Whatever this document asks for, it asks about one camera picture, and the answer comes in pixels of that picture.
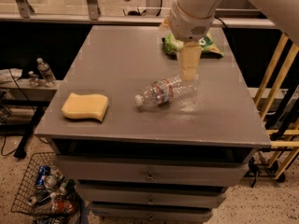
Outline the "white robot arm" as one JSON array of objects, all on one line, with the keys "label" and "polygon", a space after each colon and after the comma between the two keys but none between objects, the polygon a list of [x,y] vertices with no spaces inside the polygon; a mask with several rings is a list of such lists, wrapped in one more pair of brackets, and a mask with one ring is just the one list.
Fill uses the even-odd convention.
[{"label": "white robot arm", "polygon": [[[168,25],[175,39],[195,42],[206,35],[222,0],[173,0]],[[299,45],[299,0],[249,0]]]}]

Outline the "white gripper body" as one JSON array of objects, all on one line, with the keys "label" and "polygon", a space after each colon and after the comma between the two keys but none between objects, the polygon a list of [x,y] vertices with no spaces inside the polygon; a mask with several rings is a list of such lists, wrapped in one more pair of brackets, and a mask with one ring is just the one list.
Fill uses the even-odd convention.
[{"label": "white gripper body", "polygon": [[169,27],[175,39],[183,42],[200,40],[213,22],[212,17],[197,19],[188,15],[174,0],[169,12]]}]

